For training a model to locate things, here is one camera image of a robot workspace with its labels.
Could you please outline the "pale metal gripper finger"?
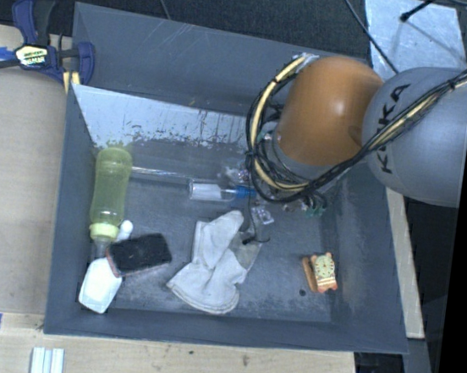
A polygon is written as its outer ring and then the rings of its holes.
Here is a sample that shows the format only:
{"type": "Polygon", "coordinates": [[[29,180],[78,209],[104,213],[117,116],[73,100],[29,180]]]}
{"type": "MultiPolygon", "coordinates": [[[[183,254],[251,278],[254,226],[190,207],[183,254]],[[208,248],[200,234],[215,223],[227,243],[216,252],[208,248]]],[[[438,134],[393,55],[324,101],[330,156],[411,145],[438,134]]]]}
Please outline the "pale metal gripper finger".
{"type": "Polygon", "coordinates": [[[261,244],[255,241],[244,244],[241,239],[232,241],[232,252],[244,270],[249,271],[259,255],[261,244]]]}
{"type": "Polygon", "coordinates": [[[270,240],[274,219],[265,206],[254,206],[250,211],[250,233],[258,243],[270,240]]]}

